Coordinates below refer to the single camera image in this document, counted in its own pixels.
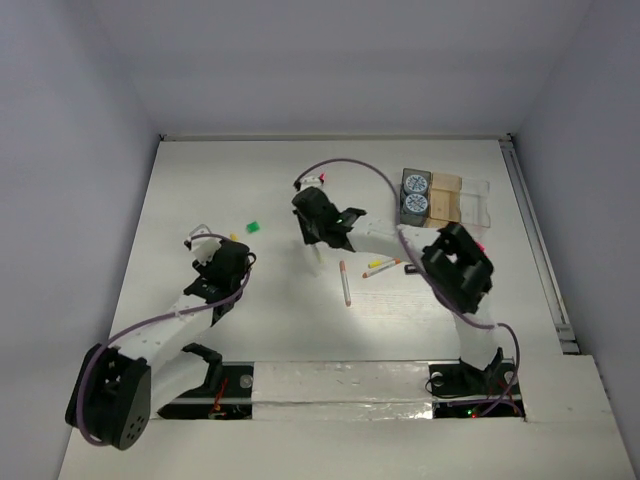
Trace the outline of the green highlighter cap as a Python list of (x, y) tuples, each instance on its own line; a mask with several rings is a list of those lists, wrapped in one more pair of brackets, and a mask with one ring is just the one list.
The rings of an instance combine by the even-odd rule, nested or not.
[(253, 221), (246, 226), (248, 233), (256, 233), (261, 229), (260, 224), (257, 221)]

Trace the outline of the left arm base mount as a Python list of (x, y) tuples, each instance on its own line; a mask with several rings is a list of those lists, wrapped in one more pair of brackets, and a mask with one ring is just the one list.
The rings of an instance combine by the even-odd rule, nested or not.
[(254, 364), (226, 362), (222, 355), (198, 343), (185, 346), (167, 363), (154, 385), (154, 408), (164, 420), (250, 420)]

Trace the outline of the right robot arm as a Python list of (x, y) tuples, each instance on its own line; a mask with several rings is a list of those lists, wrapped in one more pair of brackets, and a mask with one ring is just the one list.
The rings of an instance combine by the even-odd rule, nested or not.
[(416, 267), (453, 315), (462, 384), (482, 392), (496, 381), (503, 360), (496, 324), (477, 315), (492, 288), (494, 267), (461, 224), (430, 229), (396, 225), (353, 207), (340, 211), (317, 187), (300, 190), (292, 204), (305, 244), (393, 257)]

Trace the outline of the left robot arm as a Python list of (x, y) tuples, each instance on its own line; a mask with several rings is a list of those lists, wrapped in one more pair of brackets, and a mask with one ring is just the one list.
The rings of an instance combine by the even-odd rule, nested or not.
[(93, 446), (124, 451), (180, 395), (220, 397), (227, 387), (221, 354), (198, 340), (241, 299), (256, 256), (216, 234), (196, 234), (185, 244), (197, 276), (170, 310), (85, 354), (65, 421)]

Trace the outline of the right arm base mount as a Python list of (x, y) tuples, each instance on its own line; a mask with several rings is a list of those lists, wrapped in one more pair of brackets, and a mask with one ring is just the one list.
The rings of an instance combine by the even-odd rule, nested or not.
[(435, 419), (521, 418), (525, 408), (515, 363), (501, 348), (484, 370), (461, 359), (429, 366), (425, 390), (432, 398)]

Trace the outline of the blue white round jar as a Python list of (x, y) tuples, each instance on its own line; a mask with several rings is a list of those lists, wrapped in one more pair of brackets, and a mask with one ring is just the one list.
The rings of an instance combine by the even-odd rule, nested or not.
[(422, 195), (428, 191), (428, 178), (421, 174), (407, 174), (403, 180), (403, 191), (406, 195)]

